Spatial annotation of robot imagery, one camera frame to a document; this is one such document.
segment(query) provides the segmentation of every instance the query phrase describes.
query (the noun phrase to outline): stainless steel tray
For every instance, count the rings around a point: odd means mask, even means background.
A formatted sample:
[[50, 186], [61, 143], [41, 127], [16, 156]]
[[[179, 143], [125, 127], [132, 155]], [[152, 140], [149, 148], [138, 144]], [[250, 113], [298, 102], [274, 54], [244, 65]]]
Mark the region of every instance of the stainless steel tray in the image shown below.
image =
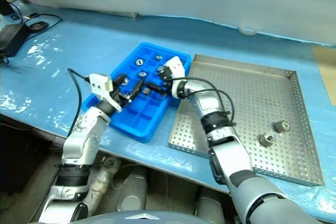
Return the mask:
[[[190, 76], [211, 81], [230, 94], [235, 107], [236, 130], [257, 173], [314, 186], [324, 185], [320, 162], [295, 71], [196, 55]], [[230, 108], [224, 99], [226, 108]], [[279, 134], [273, 123], [286, 120], [290, 131]], [[274, 133], [277, 142], [265, 148], [259, 137]], [[205, 134], [188, 101], [182, 101], [169, 145], [207, 156]]]

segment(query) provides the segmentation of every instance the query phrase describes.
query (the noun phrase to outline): power cord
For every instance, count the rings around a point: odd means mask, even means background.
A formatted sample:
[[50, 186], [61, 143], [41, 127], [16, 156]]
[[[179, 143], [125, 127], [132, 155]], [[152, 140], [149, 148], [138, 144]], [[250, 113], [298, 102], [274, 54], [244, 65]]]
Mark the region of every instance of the power cord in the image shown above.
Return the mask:
[[[219, 102], [220, 102], [220, 105], [222, 106], [224, 113], [226, 113], [226, 109], [224, 107], [224, 103], [222, 101], [220, 91], [210, 81], [202, 79], [202, 78], [198, 78], [198, 77], [178, 77], [178, 78], [169, 78], [169, 79], [166, 78], [166, 79], [164, 79], [164, 81], [178, 81], [178, 80], [196, 80], [196, 81], [203, 81], [205, 83], [208, 83], [212, 87], [212, 89], [208, 90], [208, 91], [215, 91], [216, 92], [216, 94], [218, 96], [218, 99], [219, 99]], [[204, 91], [205, 90], [199, 90], [199, 91], [195, 91], [195, 92], [199, 93], [199, 92], [204, 92]], [[229, 99], [229, 101], [231, 103], [231, 107], [232, 107], [231, 124], [234, 125], [235, 123], [233, 122], [233, 119], [234, 119], [234, 116], [235, 116], [235, 109], [234, 109], [233, 101], [232, 101], [231, 97], [226, 92], [221, 90], [221, 93], [223, 93], [225, 96], [227, 96], [227, 98]]]
[[[15, 7], [15, 9], [17, 10], [17, 12], [20, 14], [20, 16], [19, 16], [19, 18], [21, 19], [20, 24], [23, 23], [23, 16], [22, 16], [22, 13], [21, 13], [20, 9], [19, 9], [16, 5], [14, 5], [13, 3], [11, 3], [11, 2], [8, 2], [8, 3], [9, 3], [10, 5], [12, 5], [12, 6]], [[13, 19], [13, 20], [18, 19], [18, 18], [15, 18], [15, 17], [17, 17], [17, 16], [16, 16], [16, 15], [12, 15], [12, 16], [11, 16], [11, 19]]]
[[[68, 133], [67, 137], [70, 136], [70, 134], [72, 133], [72, 131], [73, 131], [75, 125], [76, 125], [76, 121], [77, 121], [77, 118], [78, 118], [78, 115], [79, 115], [79, 112], [80, 112], [80, 106], [82, 104], [82, 93], [81, 93], [80, 86], [79, 86], [79, 84], [77, 82], [77, 79], [76, 79], [75, 75], [77, 75], [78, 77], [84, 79], [85, 81], [88, 80], [88, 77], [82, 76], [81, 74], [75, 72], [71, 68], [68, 68], [68, 73], [69, 73], [71, 79], [74, 81], [76, 89], [77, 89], [77, 92], [78, 92], [78, 107], [77, 107], [77, 112], [76, 112], [74, 121], [72, 122], [72, 125], [70, 127], [70, 130], [69, 130], [69, 133]], [[55, 173], [54, 173], [54, 175], [53, 175], [53, 177], [52, 177], [52, 179], [51, 179], [51, 181], [50, 181], [50, 183], [49, 183], [49, 185], [47, 187], [47, 190], [46, 190], [45, 194], [43, 195], [43, 199], [41, 200], [41, 202], [39, 203], [39, 205], [35, 209], [34, 213], [30, 217], [28, 223], [32, 222], [32, 220], [35, 218], [35, 216], [36, 216], [37, 212], [39, 211], [39, 209], [41, 208], [41, 206], [45, 203], [46, 198], [48, 196], [48, 193], [49, 193], [51, 187], [53, 186], [54, 181], [55, 181], [55, 179], [56, 179], [56, 177], [58, 175], [58, 172], [59, 172], [59, 167], [57, 167], [57, 169], [56, 169], [56, 171], [55, 171]]]
[[58, 15], [47, 14], [47, 13], [40, 13], [40, 14], [37, 14], [37, 15], [33, 16], [33, 17], [30, 18], [29, 20], [26, 20], [26, 21], [24, 22], [24, 24], [27, 23], [27, 22], [29, 22], [29, 21], [31, 21], [33, 18], [37, 18], [37, 17], [39, 17], [39, 16], [56, 17], [56, 18], [58, 18], [58, 21], [57, 21], [56, 23], [54, 23], [52, 26], [49, 26], [47, 29], [45, 29], [45, 30], [43, 30], [43, 31], [41, 31], [41, 32], [39, 32], [39, 33], [37, 33], [37, 34], [35, 34], [34, 36], [31, 36], [31, 37], [27, 38], [25, 41], [28, 41], [28, 40], [30, 40], [30, 39], [35, 38], [36, 36], [39, 36], [39, 35], [42, 34], [42, 33], [45, 33], [46, 31], [52, 29], [54, 26], [57, 26], [59, 23], [61, 23], [61, 22], [63, 21], [63, 19], [62, 19], [60, 16], [58, 16]]

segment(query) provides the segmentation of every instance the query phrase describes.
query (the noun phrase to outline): blue plastic tray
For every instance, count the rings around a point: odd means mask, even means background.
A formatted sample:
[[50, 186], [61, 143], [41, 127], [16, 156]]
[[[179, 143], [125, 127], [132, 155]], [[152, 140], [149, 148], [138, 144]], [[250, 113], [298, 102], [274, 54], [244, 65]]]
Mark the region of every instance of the blue plastic tray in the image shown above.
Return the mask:
[[[158, 55], [162, 56], [161, 60], [155, 58]], [[139, 77], [140, 72], [147, 74], [145, 81], [151, 81], [162, 86], [163, 81], [157, 76], [156, 71], [159, 66], [164, 65], [174, 56], [181, 59], [187, 75], [191, 66], [189, 55], [144, 42], [139, 44], [110, 76], [114, 79], [120, 74], [127, 74], [129, 82], [126, 86], [121, 86], [122, 93], [129, 93], [132, 90], [141, 79]], [[142, 66], [135, 64], [138, 59], [144, 60]], [[163, 97], [154, 91], [151, 91], [150, 95], [146, 97], [141, 90], [132, 103], [120, 113], [115, 113], [111, 117], [110, 126], [140, 142], [146, 143], [152, 138], [171, 100], [174, 99], [169, 96]], [[86, 111], [97, 103], [98, 98], [92, 94], [85, 99], [82, 109]]]

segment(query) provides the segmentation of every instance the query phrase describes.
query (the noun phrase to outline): robotic arm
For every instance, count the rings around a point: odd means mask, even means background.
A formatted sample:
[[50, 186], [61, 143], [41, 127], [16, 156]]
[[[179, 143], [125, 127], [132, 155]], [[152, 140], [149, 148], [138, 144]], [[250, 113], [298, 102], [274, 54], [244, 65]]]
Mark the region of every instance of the robotic arm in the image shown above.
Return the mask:
[[253, 172], [251, 159], [218, 97], [211, 91], [195, 92], [209, 86], [183, 79], [184, 69], [178, 57], [165, 64], [160, 76], [171, 82], [173, 97], [188, 98], [196, 109], [206, 134], [214, 179], [229, 188], [243, 224], [319, 223], [269, 180]]
[[110, 76], [90, 74], [91, 91], [98, 99], [82, 114], [63, 146], [56, 182], [52, 185], [39, 218], [42, 223], [69, 223], [87, 218], [88, 208], [81, 201], [86, 197], [91, 166], [99, 150], [101, 135], [110, 123], [110, 116], [139, 94], [144, 81], [139, 81], [129, 94], [122, 94], [119, 85], [126, 75], [113, 82]]

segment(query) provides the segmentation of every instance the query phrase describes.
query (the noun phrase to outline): blue cloth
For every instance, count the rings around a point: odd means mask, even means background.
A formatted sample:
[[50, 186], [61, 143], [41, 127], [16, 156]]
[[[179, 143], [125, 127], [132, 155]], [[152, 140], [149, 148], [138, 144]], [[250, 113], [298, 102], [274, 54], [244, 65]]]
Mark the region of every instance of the blue cloth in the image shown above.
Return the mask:
[[[23, 44], [9, 66], [1, 66], [0, 111], [18, 121], [66, 136], [78, 96], [67, 76], [110, 73], [141, 42], [189, 55], [204, 54], [265, 66], [296, 70], [321, 162], [325, 186], [306, 187], [269, 178], [310, 215], [336, 221], [336, 109], [331, 105], [320, 72], [307, 44], [267, 37], [244, 36], [237, 30], [200, 20], [141, 17], [137, 20], [71, 9], [18, 4], [24, 15], [52, 13], [64, 22]], [[53, 23], [55, 18], [43, 17]], [[2, 17], [0, 26], [14, 23]], [[83, 97], [89, 88], [81, 82]], [[215, 183], [206, 158], [169, 148], [177, 107], [171, 106], [153, 139], [137, 142], [113, 129], [101, 149], [146, 166], [228, 192]]]

